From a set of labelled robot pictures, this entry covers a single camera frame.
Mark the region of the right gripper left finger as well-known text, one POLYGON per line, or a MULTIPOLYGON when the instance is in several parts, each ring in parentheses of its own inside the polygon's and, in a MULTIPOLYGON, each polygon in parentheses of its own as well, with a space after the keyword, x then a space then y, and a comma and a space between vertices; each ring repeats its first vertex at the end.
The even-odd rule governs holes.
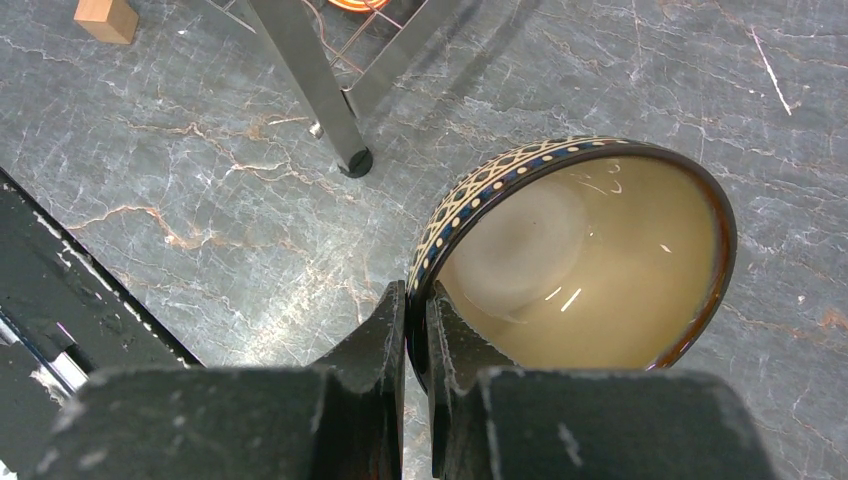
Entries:
POLYGON ((398 479, 405 286, 304 367, 107 370, 60 411, 33 479, 398 479))

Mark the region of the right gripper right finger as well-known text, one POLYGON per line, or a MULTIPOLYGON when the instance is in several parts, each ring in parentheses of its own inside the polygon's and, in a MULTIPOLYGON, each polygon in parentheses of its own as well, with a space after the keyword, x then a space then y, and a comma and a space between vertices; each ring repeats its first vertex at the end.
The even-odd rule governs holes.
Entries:
POLYGON ((513 364, 437 287, 426 302, 438 479, 772 479, 739 396, 680 370, 513 364))

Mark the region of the dark bowl with lattice band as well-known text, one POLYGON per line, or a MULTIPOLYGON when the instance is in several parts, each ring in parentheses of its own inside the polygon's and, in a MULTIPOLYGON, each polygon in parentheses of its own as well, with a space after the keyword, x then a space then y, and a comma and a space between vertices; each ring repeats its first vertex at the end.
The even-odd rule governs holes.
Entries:
POLYGON ((407 280, 407 351, 427 386, 426 304, 525 368, 667 368, 729 287, 737 222, 687 156, 614 136, 546 139, 466 173, 433 209, 407 280))

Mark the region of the steel two-tier dish rack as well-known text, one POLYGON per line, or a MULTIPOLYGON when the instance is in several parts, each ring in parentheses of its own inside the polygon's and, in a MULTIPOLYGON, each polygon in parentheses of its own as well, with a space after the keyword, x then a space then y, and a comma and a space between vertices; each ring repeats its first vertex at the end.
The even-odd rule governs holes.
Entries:
POLYGON ((205 20, 285 76, 311 124, 326 139, 338 168, 367 174, 373 154, 359 121, 370 116, 395 81, 456 10, 455 1, 389 1, 369 13, 328 1, 199 1, 205 20))

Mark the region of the red white patterned bowl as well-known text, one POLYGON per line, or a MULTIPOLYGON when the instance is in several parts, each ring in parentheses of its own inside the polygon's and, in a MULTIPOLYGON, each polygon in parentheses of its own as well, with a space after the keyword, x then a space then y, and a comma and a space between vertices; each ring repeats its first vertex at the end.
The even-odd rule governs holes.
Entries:
POLYGON ((352 13, 369 13, 381 10, 389 0, 328 0, 332 5, 352 13))

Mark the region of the small wooden cube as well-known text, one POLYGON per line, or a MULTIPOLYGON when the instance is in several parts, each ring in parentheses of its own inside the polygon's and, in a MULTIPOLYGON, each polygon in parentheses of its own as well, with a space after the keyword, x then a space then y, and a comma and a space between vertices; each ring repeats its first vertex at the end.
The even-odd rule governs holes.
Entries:
POLYGON ((139 15, 126 0, 79 0, 74 21, 100 42, 129 45, 139 15))

